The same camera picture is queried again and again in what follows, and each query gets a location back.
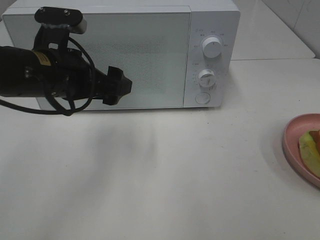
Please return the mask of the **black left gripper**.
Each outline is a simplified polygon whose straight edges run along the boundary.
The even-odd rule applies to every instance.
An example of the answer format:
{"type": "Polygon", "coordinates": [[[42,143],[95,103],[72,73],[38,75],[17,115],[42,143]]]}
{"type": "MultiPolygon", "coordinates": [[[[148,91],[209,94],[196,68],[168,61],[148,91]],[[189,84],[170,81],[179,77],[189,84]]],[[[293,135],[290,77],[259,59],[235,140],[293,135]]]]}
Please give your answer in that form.
{"type": "MultiPolygon", "coordinates": [[[[50,60],[55,67],[55,84],[50,87],[53,98],[72,100],[88,99],[92,87],[91,65],[85,61],[80,50],[68,48],[65,52],[50,48],[50,60]]],[[[107,87],[100,99],[109,106],[117,105],[120,99],[132,90],[132,81],[124,72],[109,66],[107,74],[102,74],[99,83],[107,87]]]]}

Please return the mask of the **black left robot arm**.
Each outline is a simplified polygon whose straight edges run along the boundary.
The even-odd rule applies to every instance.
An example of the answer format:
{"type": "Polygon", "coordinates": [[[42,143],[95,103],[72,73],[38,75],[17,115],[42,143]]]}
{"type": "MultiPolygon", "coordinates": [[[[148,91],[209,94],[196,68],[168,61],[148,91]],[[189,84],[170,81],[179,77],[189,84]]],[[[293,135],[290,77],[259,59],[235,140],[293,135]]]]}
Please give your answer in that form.
{"type": "Polygon", "coordinates": [[[95,70],[92,83],[90,64],[79,50],[32,51],[11,46],[0,48],[0,95],[7,98],[55,98],[73,101],[92,97],[116,105],[132,90],[132,81],[123,71],[110,66],[107,74],[95,70]]]}

